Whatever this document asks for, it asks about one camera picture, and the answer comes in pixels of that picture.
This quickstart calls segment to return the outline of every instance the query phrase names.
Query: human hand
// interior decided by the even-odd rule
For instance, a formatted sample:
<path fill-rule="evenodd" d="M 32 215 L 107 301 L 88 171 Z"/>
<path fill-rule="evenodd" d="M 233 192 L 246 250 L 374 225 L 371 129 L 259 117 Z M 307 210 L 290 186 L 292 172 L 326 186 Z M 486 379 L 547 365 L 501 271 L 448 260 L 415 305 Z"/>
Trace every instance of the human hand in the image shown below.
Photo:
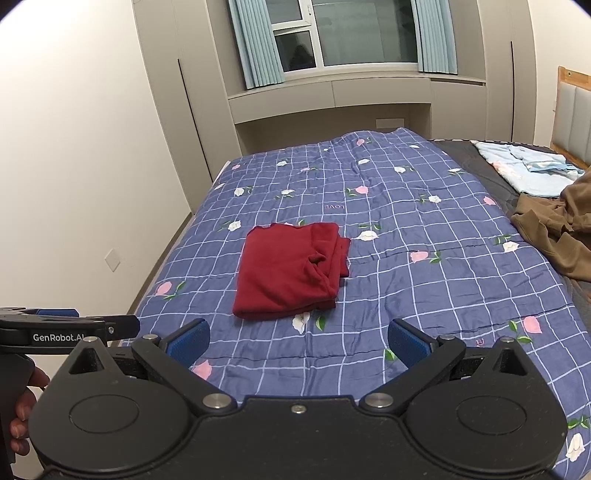
<path fill-rule="evenodd" d="M 35 367 L 35 371 L 29 379 L 28 385 L 30 387 L 46 387 L 49 383 L 49 377 L 39 367 Z M 31 410 L 37 403 L 35 394 L 27 388 L 24 393 L 17 400 L 14 406 L 17 418 L 10 422 L 10 434 L 13 438 L 10 440 L 10 448 L 19 455 L 27 455 L 30 447 L 26 440 L 29 437 L 29 416 Z"/>

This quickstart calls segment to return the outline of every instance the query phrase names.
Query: white wall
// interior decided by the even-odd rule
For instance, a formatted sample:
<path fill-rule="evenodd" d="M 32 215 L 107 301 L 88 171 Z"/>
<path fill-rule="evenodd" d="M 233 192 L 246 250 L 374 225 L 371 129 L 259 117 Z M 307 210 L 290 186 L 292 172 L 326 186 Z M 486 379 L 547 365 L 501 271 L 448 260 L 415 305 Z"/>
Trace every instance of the white wall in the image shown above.
<path fill-rule="evenodd" d="M 573 0 L 529 0 L 538 71 L 534 143 L 550 145 L 558 66 L 591 74 L 591 17 Z"/>
<path fill-rule="evenodd" d="M 25 0 L 9 14 L 0 132 L 0 306 L 126 312 L 189 214 L 132 1 Z"/>

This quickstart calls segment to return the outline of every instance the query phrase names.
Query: electrical outlet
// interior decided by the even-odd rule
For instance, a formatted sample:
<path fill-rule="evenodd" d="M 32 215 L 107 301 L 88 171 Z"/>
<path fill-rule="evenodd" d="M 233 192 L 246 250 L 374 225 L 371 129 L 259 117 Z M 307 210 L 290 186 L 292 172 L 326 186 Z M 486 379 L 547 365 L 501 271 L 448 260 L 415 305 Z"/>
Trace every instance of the electrical outlet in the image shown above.
<path fill-rule="evenodd" d="M 112 272 L 117 270 L 117 267 L 121 263 L 121 257 L 119 256 L 119 252 L 112 248 L 111 251 L 107 253 L 105 257 L 105 262 L 107 262 L 107 265 L 109 266 Z"/>
<path fill-rule="evenodd" d="M 404 118 L 378 118 L 375 121 L 375 128 L 380 130 L 404 127 Z"/>

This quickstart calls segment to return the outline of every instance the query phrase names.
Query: wooden headboard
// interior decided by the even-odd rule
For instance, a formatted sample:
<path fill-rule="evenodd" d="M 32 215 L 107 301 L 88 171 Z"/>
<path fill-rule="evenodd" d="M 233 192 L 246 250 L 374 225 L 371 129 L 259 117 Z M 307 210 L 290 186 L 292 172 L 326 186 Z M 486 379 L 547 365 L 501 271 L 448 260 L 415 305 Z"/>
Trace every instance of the wooden headboard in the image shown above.
<path fill-rule="evenodd" d="M 591 165 L 591 76 L 558 67 L 550 147 L 579 168 Z"/>

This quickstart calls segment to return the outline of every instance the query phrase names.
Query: folded red clothing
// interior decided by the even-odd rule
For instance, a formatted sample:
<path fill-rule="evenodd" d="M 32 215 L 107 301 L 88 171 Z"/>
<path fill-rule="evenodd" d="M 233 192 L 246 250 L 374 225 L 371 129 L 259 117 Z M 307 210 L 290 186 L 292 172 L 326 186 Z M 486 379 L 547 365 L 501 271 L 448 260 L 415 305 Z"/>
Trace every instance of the folded red clothing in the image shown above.
<path fill-rule="evenodd" d="M 234 315 L 272 320 L 333 309 L 339 279 L 349 276 L 350 242 L 336 223 L 254 227 L 242 250 Z"/>

